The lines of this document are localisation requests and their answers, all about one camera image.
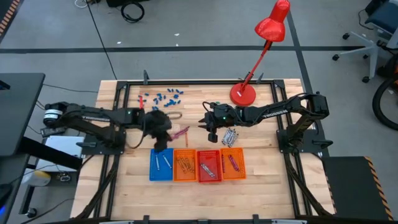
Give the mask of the black power adapter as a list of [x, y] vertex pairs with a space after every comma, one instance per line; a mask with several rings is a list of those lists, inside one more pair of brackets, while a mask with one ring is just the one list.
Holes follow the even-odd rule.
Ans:
[[47, 138], [53, 135], [59, 135], [65, 133], [67, 130], [66, 127], [58, 127], [58, 128], [42, 128], [40, 130], [40, 134], [43, 138]]

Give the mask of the red plastic basket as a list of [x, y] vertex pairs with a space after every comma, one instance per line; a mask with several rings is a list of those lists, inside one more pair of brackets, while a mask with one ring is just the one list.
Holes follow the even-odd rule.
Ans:
[[[200, 166], [203, 163], [215, 174], [210, 177]], [[197, 151], [198, 181], [199, 183], [215, 183], [222, 181], [221, 156], [219, 150]]]

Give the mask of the black hazard-striped platform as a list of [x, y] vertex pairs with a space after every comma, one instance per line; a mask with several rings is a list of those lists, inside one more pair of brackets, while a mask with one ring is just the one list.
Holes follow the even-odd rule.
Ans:
[[370, 157], [325, 157], [323, 167], [337, 217], [393, 221]]
[[10, 28], [24, 0], [0, 0], [0, 42]]

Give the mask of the black desk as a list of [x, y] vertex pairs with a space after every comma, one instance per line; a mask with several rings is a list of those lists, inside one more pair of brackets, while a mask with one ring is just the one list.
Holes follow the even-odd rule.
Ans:
[[30, 156], [79, 169], [82, 159], [25, 137], [45, 74], [0, 73], [0, 224], [6, 224]]

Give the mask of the blue plastic basket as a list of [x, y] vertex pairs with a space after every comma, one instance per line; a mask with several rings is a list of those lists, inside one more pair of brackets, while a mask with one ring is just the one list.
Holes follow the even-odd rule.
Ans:
[[[155, 155], [158, 155], [160, 171], [157, 170]], [[168, 167], [162, 155], [165, 155], [169, 160], [172, 169]], [[171, 181], [173, 180], [173, 164], [174, 164], [174, 149], [167, 148], [162, 152], [155, 152], [155, 149], [150, 151], [150, 181]]]

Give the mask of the black orange vacuum cleaner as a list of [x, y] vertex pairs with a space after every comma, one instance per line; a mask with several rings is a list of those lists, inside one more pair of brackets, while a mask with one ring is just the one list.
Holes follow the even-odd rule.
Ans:
[[379, 67], [376, 70], [377, 75], [384, 78], [393, 76], [396, 72], [396, 66], [398, 65], [398, 54], [394, 54], [385, 65]]

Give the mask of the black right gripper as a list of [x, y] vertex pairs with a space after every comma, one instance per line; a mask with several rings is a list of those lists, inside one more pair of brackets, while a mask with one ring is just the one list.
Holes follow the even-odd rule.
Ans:
[[218, 128], [229, 128], [238, 126], [240, 123], [237, 111], [228, 104], [216, 104], [214, 102], [204, 101], [202, 106], [206, 110], [204, 118], [200, 119], [199, 128], [203, 128], [209, 132], [209, 142], [217, 143], [218, 136], [216, 134]]

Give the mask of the red desk lamp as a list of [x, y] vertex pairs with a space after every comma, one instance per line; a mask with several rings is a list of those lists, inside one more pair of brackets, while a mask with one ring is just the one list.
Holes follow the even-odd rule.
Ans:
[[289, 11], [289, 0], [277, 0], [270, 15], [261, 20], [254, 28], [255, 33], [265, 40], [265, 44], [259, 59], [254, 64], [244, 81], [242, 83], [235, 84], [231, 88], [229, 97], [234, 104], [238, 106], [249, 106], [254, 103], [256, 99], [256, 91], [249, 82], [253, 78], [254, 72], [262, 62], [265, 54], [270, 50], [272, 44], [274, 42], [282, 42], [285, 39], [284, 20]]

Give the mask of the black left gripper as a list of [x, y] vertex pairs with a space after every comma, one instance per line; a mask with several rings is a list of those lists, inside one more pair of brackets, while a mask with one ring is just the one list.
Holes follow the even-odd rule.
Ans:
[[152, 138], [156, 138], [155, 152], [162, 152], [167, 149], [168, 142], [172, 140], [168, 133], [168, 130], [172, 128], [170, 118], [163, 111], [154, 110], [145, 114], [144, 121], [144, 136], [150, 135]]

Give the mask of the orange plastic basket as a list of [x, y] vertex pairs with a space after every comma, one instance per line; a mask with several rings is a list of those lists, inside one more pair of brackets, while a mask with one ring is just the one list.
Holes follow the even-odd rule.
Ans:
[[[177, 162], [177, 157], [187, 157], [192, 163], [191, 158], [195, 158], [195, 172], [183, 173], [181, 167]], [[197, 152], [195, 149], [175, 149], [174, 150], [174, 164], [173, 164], [173, 181], [175, 182], [196, 182], [198, 175], [197, 169]]]
[[[224, 155], [225, 173], [223, 180], [243, 180], [246, 178], [246, 166], [244, 161], [244, 152], [241, 147], [221, 148], [220, 153]], [[228, 156], [232, 155], [237, 162], [240, 171], [235, 171]]]

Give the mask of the white yellow bundle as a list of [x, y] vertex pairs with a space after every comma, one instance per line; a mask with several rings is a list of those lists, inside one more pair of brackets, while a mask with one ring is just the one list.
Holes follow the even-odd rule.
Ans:
[[22, 178], [22, 184], [34, 187], [44, 187], [51, 181], [51, 176], [40, 170], [28, 171]]

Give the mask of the black aluminium table frame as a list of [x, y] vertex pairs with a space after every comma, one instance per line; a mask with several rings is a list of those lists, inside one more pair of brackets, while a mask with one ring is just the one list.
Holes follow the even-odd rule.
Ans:
[[[147, 85], [133, 83], [129, 105], [137, 105], [139, 93], [165, 93], [167, 89], [183, 91], [182, 102], [174, 110], [182, 117], [173, 122], [175, 129], [187, 127], [185, 137], [170, 143], [173, 149], [209, 151], [222, 147], [208, 140], [206, 130], [198, 127], [205, 109], [203, 101], [229, 103], [229, 91], [234, 80], [151, 80]], [[289, 219], [294, 217], [289, 179], [285, 160], [279, 151], [276, 131], [298, 120], [297, 114], [264, 120], [251, 128], [238, 128], [235, 145], [243, 148], [246, 166], [244, 180], [227, 180], [213, 184], [149, 180], [151, 138], [143, 138], [139, 131], [129, 131], [130, 146], [119, 158], [116, 181], [101, 199], [100, 215], [108, 212], [111, 219], [133, 223], [165, 221], [191, 224], [217, 224]]]

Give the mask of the black floor box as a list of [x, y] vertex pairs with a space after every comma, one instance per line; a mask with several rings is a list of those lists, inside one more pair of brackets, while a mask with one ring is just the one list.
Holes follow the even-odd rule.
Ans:
[[119, 7], [129, 2], [143, 2], [143, 1], [148, 1], [148, 0], [106, 0], [106, 3], [109, 7]]

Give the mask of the white office chair blue seat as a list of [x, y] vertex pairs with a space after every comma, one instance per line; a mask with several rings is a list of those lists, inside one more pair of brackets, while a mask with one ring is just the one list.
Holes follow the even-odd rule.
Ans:
[[369, 75], [362, 78], [362, 82], [367, 83], [376, 74], [379, 50], [398, 50], [398, 0], [372, 0], [364, 11], [368, 18], [364, 24], [359, 24], [363, 27], [371, 24], [378, 34], [378, 40], [373, 41], [352, 31], [344, 33], [344, 40], [353, 36], [363, 47], [335, 54], [332, 60], [337, 61], [341, 56], [349, 54], [362, 54], [363, 59], [369, 58]]

